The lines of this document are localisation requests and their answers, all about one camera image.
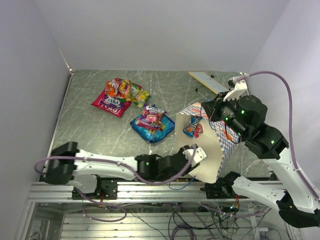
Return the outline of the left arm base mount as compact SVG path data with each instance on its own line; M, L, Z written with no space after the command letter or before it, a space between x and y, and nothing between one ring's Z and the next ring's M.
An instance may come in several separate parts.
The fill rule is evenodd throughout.
M91 200L116 200L118 196L118 183L116 180L102 178L97 181L94 191L83 194Z

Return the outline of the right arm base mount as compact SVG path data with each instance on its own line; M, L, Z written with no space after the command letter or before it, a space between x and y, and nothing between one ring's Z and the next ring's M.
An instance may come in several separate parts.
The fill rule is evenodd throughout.
M206 183L201 190L205 192L207 199L234 199L236 197L232 187L223 181Z

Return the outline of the red snack bag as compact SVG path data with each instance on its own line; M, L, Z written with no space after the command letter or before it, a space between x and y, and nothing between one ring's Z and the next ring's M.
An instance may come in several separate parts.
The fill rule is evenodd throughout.
M115 78L106 82L105 89L91 105L120 118L131 104L141 108L149 96L130 79Z

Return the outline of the blue snack bag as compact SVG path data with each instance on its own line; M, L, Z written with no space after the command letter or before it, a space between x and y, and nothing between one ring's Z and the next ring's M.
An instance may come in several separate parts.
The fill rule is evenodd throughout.
M164 115L161 119L161 126L159 128L151 128L145 125L139 125L138 120L141 115L134 118L130 125L132 129L145 141L155 144L161 142L167 135L169 135L175 128L175 122Z

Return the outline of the blue checkered paper bag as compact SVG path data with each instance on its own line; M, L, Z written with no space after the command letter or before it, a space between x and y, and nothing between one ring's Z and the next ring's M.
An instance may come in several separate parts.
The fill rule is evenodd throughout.
M200 116L199 122L203 133L198 138L188 137L183 129L189 124L192 116ZM193 167L188 174L196 180L207 184L214 184L235 151L239 143L239 134L235 133L224 121L209 121L199 102L189 105L176 114L174 147L197 145L203 148L207 158Z

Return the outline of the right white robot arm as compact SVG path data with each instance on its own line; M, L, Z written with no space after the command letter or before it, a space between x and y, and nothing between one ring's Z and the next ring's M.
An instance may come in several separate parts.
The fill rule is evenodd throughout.
M201 103L210 123L223 121L250 152L275 173L284 189L271 189L251 181L236 172L229 172L220 186L221 194L231 198L235 194L258 201L278 212L295 228L319 227L320 197L318 189L309 181L298 163L284 135L265 123L268 108L253 96L238 100L224 100L225 92Z

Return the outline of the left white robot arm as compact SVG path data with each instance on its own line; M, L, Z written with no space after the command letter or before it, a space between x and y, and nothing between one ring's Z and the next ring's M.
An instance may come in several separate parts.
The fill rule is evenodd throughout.
M188 175L207 157L197 146L185 145L173 155L141 154L129 157L97 155L78 148L69 141L53 149L48 158L41 160L43 170L34 170L50 185L71 185L91 199L102 193L102 179L137 180L159 186Z

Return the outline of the purple Fox's berries candy bag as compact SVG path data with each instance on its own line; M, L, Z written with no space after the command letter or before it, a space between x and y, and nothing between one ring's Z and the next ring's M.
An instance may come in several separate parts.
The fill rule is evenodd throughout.
M140 117L136 120L136 124L151 131L158 131L162 127L162 118L166 113L163 109L145 103Z

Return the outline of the orange Fox's candy bag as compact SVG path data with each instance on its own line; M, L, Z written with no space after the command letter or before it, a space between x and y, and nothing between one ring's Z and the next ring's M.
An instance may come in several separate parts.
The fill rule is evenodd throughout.
M129 79L115 78L106 82L105 92L108 96L117 99L131 99L133 83Z

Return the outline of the yellow green candy wrapper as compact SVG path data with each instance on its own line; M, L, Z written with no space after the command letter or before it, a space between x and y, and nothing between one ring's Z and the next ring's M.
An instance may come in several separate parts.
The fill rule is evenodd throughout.
M150 93L144 90L140 85L135 83L131 84L131 98L129 101L134 103L137 107L143 107L149 96Z

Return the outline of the M&M's candy bag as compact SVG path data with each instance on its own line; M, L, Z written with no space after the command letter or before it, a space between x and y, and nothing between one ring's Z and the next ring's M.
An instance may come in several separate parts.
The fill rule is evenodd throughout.
M201 116L193 115L188 125L183 129L183 133L190 138L198 138L204 132L200 124L202 119Z

